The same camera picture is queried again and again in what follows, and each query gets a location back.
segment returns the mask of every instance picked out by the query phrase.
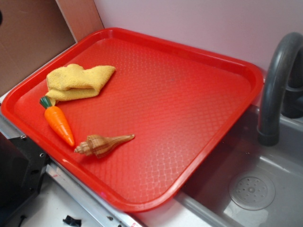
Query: orange carrot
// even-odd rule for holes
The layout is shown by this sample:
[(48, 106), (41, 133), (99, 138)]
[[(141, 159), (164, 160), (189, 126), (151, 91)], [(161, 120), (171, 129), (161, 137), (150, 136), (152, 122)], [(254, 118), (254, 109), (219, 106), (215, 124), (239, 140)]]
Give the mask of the orange carrot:
[(46, 96), (40, 99), (40, 104), (46, 109), (44, 117), (49, 126), (58, 136), (73, 147), (75, 145), (74, 138), (63, 111), (57, 106), (52, 106), (49, 98)]

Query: pink wall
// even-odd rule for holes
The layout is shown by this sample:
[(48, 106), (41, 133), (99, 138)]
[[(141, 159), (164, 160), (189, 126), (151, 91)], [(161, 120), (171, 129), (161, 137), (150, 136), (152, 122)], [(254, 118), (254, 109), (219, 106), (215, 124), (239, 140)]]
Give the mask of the pink wall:
[(95, 0), (121, 27), (249, 61), (266, 73), (284, 35), (303, 34), (302, 0)]

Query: carrot green top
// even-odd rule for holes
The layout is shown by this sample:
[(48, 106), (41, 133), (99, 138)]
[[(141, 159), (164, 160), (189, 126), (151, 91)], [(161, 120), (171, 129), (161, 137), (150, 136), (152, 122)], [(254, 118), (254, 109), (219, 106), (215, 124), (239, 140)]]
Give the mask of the carrot green top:
[(40, 104), (47, 109), (48, 107), (51, 107), (51, 101), (49, 100), (49, 98), (47, 96), (44, 96), (40, 99)]

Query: sink basin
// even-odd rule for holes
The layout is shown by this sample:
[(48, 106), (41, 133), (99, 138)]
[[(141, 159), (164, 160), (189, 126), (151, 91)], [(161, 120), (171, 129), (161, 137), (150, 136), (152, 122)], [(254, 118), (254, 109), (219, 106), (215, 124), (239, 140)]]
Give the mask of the sink basin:
[(182, 187), (190, 199), (179, 200), (214, 226), (302, 226), (303, 124), (281, 117), (279, 143), (264, 147), (257, 122), (251, 106)]

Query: tray rim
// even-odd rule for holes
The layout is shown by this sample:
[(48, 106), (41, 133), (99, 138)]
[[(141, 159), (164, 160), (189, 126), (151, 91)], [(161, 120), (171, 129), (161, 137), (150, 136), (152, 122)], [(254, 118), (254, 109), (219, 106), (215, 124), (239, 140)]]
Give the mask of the tray rim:
[[(66, 64), (67, 60), (72, 59), (78, 53), (87, 49), (89, 46), (93, 45), (95, 42), (101, 39), (107, 38), (119, 38), (123, 39), (125, 36), (135, 37), (132, 39), (132, 42), (139, 45), (148, 45), (149, 47), (157, 46), (159, 51), (167, 52), (171, 51), (172, 54), (176, 54), (177, 56), (191, 59), (193, 57), (199, 56), (201, 59), (212, 58), (217, 61), (222, 61), (223, 67), (225, 69), (229, 69), (229, 72), (234, 72), (236, 74), (244, 74), (244, 76), (251, 84), (251, 92), (245, 98), (245, 101), (238, 106), (236, 111), (231, 114), (228, 120), (222, 125), (222, 127), (217, 131), (217, 133), (212, 137), (212, 139), (206, 144), (203, 148), (203, 152), (200, 151), (197, 157), (192, 160), (192, 162), (187, 166), (187, 168), (182, 172), (182, 174), (178, 177), (178, 179), (158, 198), (155, 198), (151, 201), (142, 202), (142, 203), (133, 203), (129, 202), (120, 195), (113, 194), (111, 190), (107, 190), (107, 195), (104, 198), (102, 196), (101, 188), (107, 188), (108, 186), (102, 182), (100, 186), (100, 182), (90, 181), (87, 182), (84, 179), (87, 179), (87, 174), (83, 173), (77, 168), (78, 163), (73, 160), (69, 160), (63, 153), (57, 152), (58, 149), (55, 144), (53, 144), (49, 140), (40, 140), (39, 133), (29, 130), (29, 125), (26, 122), (23, 122), (21, 119), (16, 117), (14, 113), (14, 100), (18, 100), (21, 96), (23, 96), (27, 91), (34, 88), (38, 83), (42, 82), (46, 75), (52, 70), (63, 66)], [(202, 161), (210, 154), (212, 149), (216, 146), (216, 144), (221, 140), (217, 141), (214, 138), (222, 138), (226, 132), (232, 127), (232, 125), (236, 122), (236, 120), (244, 113), (244, 111), (249, 107), (254, 98), (259, 94), (263, 87), (263, 76), (261, 70), (258, 69), (257, 66), (242, 60), (238, 60), (232, 57), (228, 57), (225, 55), (213, 53), (210, 51), (201, 50), (195, 47), (187, 46), (184, 44), (178, 44), (172, 41), (156, 38), (149, 35), (140, 34), (137, 32), (129, 31), (122, 28), (106, 28), (99, 31), (96, 31), (86, 38), (82, 39), (80, 42), (72, 46), (67, 51), (63, 52), (53, 60), (51, 60), (48, 64), (43, 66), (41, 69), (37, 70), (30, 77), (25, 79), (23, 82), (18, 84), (15, 88), (13, 88), (5, 97), (2, 102), (1, 110), (5, 117), (7, 117), (14, 125), (16, 125), (21, 131), (26, 133), (31, 139), (33, 139), (39, 146), (42, 148), (49, 147), (49, 144), (52, 143), (52, 149), (48, 151), (50, 156), (54, 158), (57, 162), (59, 162), (67, 171), (71, 174), (75, 175), (75, 177), (79, 178), (82, 182), (84, 182), (88, 187), (90, 187), (96, 194), (107, 200), (113, 206), (126, 211), (126, 212), (139, 212), (153, 209), (155, 207), (160, 206), (163, 202), (172, 198), (177, 192), (178, 189), (185, 183), (184, 179), (188, 179), (194, 170), (202, 163)]]

